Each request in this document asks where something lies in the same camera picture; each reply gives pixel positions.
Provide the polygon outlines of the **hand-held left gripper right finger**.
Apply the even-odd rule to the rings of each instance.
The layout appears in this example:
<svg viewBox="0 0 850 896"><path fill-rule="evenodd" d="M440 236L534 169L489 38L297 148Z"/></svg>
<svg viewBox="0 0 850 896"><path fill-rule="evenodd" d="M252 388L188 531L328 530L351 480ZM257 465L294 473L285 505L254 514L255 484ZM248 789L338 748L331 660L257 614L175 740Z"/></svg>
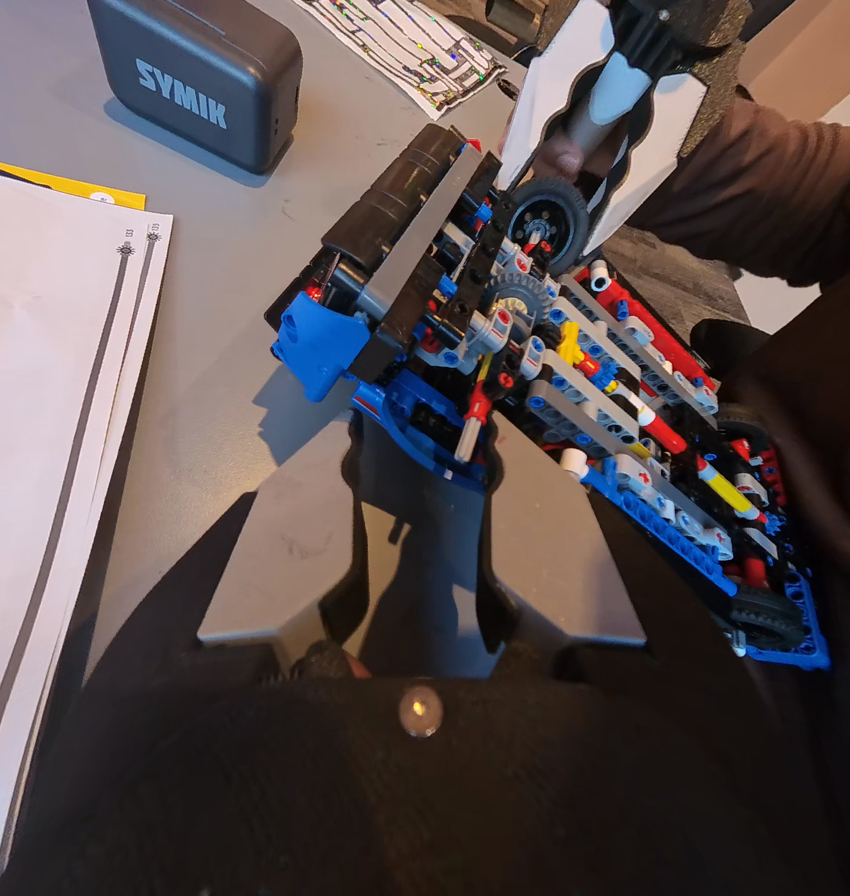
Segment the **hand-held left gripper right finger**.
<svg viewBox="0 0 850 896"><path fill-rule="evenodd" d="M486 651L548 666L575 647L642 649L638 615L587 489L508 418L487 425L476 616Z"/></svg>

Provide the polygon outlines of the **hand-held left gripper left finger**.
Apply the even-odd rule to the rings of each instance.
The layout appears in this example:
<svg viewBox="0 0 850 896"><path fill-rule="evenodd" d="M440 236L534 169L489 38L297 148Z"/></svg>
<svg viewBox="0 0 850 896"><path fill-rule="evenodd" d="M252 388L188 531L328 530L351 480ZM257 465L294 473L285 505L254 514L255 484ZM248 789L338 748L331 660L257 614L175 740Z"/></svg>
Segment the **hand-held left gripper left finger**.
<svg viewBox="0 0 850 896"><path fill-rule="evenodd" d="M258 487L197 638L269 647L287 673L318 642L344 648L370 603L359 498L363 422L343 411Z"/></svg>

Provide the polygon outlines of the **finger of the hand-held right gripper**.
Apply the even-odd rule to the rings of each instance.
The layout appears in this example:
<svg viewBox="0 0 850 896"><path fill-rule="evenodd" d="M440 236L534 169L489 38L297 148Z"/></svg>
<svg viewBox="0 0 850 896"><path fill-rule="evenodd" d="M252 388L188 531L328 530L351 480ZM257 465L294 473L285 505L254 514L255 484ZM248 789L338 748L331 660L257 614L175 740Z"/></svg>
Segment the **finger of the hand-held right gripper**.
<svg viewBox="0 0 850 896"><path fill-rule="evenodd" d="M577 3L524 77L501 153L501 192L526 173L547 129L569 108L577 83L604 65L614 44L608 8L597 1Z"/></svg>
<svg viewBox="0 0 850 896"><path fill-rule="evenodd" d="M691 73L662 77L629 118L610 173L591 200L586 253L609 239L674 170L677 155L707 93Z"/></svg>

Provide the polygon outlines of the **black toy car wheel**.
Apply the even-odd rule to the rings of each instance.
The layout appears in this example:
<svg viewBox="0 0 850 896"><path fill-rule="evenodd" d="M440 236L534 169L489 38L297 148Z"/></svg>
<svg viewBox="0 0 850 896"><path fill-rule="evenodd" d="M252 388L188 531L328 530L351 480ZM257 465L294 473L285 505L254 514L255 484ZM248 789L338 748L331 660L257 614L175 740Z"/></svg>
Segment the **black toy car wheel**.
<svg viewBox="0 0 850 896"><path fill-rule="evenodd" d="M507 236L522 249L547 244L546 270L568 272L582 257L590 230L583 194L575 185L549 177L532 177L510 194L512 217Z"/></svg>

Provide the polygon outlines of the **brick-built toy car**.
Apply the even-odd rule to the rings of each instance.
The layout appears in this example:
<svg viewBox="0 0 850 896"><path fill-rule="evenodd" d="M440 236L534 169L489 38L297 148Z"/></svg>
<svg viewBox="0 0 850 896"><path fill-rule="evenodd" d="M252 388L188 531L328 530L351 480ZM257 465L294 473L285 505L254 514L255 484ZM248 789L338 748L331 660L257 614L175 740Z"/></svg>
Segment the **brick-built toy car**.
<svg viewBox="0 0 850 896"><path fill-rule="evenodd" d="M698 353L599 255L552 276L507 236L499 161L426 126L322 238L265 314L274 357L351 405L415 462L485 497L508 418L695 589L736 655L831 666L812 571L758 417L720 402Z"/></svg>

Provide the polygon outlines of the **person's right forearm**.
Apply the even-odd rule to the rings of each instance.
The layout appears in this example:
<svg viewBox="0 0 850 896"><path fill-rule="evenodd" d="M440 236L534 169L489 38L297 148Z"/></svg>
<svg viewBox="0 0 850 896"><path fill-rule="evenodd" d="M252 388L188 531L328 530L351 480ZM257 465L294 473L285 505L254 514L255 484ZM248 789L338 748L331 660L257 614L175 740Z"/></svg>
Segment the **person's right forearm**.
<svg viewBox="0 0 850 896"><path fill-rule="evenodd" d="M794 287L850 281L850 126L738 97L627 224Z"/></svg>

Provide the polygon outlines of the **person's right hand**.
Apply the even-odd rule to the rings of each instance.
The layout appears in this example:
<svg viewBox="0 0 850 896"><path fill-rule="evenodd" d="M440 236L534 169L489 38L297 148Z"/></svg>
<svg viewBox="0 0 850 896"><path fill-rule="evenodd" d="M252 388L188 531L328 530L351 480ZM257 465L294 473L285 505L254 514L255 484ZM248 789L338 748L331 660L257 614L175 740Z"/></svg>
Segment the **person's right hand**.
<svg viewBox="0 0 850 896"><path fill-rule="evenodd" d="M582 149L561 131L545 140L531 163L535 177L552 177L573 183L583 169Z"/></svg>

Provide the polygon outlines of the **white sticker sheet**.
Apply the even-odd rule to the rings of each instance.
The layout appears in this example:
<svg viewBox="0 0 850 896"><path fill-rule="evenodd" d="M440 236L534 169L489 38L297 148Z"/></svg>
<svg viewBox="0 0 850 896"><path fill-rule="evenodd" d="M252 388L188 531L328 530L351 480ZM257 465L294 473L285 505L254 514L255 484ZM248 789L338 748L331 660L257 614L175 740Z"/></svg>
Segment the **white sticker sheet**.
<svg viewBox="0 0 850 896"><path fill-rule="evenodd" d="M431 120L485 90L507 67L441 13L411 1L296 1Z"/></svg>

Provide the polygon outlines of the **white instruction booklet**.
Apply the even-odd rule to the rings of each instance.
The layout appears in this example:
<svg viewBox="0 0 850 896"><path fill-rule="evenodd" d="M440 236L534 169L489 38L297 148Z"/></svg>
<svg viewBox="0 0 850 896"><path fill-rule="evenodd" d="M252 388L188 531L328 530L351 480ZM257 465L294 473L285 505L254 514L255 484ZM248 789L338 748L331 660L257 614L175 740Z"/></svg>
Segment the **white instruction booklet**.
<svg viewBox="0 0 850 896"><path fill-rule="evenodd" d="M0 176L0 870L150 341L170 214Z"/></svg>

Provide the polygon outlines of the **dark grey hard case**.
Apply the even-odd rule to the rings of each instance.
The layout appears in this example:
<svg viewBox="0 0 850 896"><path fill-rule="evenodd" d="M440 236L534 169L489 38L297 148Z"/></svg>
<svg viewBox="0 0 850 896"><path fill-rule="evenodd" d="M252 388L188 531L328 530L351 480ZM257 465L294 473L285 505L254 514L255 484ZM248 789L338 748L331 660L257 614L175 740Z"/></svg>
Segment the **dark grey hard case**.
<svg viewBox="0 0 850 896"><path fill-rule="evenodd" d="M89 1L105 76L131 112L250 174L296 126L295 34L245 1Z"/></svg>

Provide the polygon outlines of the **yellow paper leaflet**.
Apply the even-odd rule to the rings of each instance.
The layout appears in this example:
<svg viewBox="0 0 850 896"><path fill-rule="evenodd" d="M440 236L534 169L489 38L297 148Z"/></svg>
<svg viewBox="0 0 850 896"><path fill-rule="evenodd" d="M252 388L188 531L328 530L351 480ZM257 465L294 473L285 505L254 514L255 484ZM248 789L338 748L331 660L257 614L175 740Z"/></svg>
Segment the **yellow paper leaflet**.
<svg viewBox="0 0 850 896"><path fill-rule="evenodd" d="M145 210L146 196L104 185L50 175L35 170L0 162L0 176L13 180L46 187L70 196L82 197L100 203L108 203L134 210Z"/></svg>

